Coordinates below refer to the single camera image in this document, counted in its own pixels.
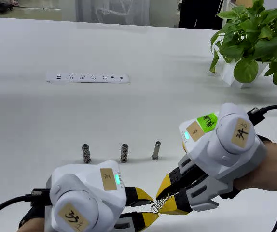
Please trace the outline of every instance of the hand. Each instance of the hand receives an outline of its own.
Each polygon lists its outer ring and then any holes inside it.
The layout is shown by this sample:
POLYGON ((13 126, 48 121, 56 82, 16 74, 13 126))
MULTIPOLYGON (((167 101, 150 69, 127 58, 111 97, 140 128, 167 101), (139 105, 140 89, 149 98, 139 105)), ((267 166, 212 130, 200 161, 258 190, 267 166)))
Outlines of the hand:
POLYGON ((31 219, 19 228, 17 232, 44 232, 44 219, 31 219))
POLYGON ((234 181, 238 190, 263 189, 277 191, 277 144, 267 142, 267 156, 253 172, 234 181))

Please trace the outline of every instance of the white wall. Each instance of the white wall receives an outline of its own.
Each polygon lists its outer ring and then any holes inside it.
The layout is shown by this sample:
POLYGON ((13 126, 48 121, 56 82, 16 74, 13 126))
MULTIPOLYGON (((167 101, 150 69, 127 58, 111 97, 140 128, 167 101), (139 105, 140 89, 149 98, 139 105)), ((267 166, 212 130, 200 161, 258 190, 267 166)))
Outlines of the white wall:
POLYGON ((59 6, 62 13, 62 21, 76 21, 75 0, 59 0, 59 6))
POLYGON ((265 0, 266 9, 277 8, 277 0, 265 0))
POLYGON ((179 0, 150 0, 150 24, 174 27, 179 0))

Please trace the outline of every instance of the metal pin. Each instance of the metal pin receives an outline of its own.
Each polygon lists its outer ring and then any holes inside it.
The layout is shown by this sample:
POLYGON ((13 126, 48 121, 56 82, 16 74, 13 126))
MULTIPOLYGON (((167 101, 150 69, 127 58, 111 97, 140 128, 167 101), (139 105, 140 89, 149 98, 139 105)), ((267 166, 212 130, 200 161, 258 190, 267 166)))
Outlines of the metal pin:
POLYGON ((90 163, 90 151, 89 151, 89 146, 87 144, 84 144, 82 146, 82 151, 83 151, 83 157, 84 157, 84 163, 90 163))
POLYGON ((159 154, 159 150, 160 150, 160 145, 161 145, 160 141, 157 141, 156 145, 154 146, 154 151, 153 151, 153 155, 152 155, 153 160, 158 160, 158 158, 159 158, 158 154, 159 154))
POLYGON ((121 163, 126 163, 128 161, 128 148, 127 144, 121 146, 121 163))

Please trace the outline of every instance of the power strip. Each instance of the power strip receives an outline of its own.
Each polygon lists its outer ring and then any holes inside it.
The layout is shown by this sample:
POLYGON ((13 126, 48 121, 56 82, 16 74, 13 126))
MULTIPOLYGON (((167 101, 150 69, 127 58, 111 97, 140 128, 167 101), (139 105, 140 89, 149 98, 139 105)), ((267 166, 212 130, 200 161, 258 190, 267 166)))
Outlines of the power strip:
POLYGON ((91 83, 129 83, 127 75, 107 74, 75 74, 52 73, 46 74, 47 82, 91 82, 91 83))

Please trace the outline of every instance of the spring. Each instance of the spring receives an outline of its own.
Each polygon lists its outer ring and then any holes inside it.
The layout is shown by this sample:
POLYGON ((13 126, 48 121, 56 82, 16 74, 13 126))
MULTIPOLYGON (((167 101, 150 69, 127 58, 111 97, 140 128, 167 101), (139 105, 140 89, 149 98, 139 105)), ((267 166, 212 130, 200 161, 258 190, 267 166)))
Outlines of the spring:
POLYGON ((84 163, 90 163, 90 151, 89 151, 89 146, 87 144, 84 144, 82 146, 82 151, 83 151, 83 158, 84 158, 84 163))
POLYGON ((174 195, 167 194, 165 197, 157 200, 157 202, 150 207, 152 213, 158 214, 163 205, 172 197, 174 197, 174 195))
POLYGON ((121 163, 126 163, 128 161, 128 145, 123 144, 121 146, 121 163))

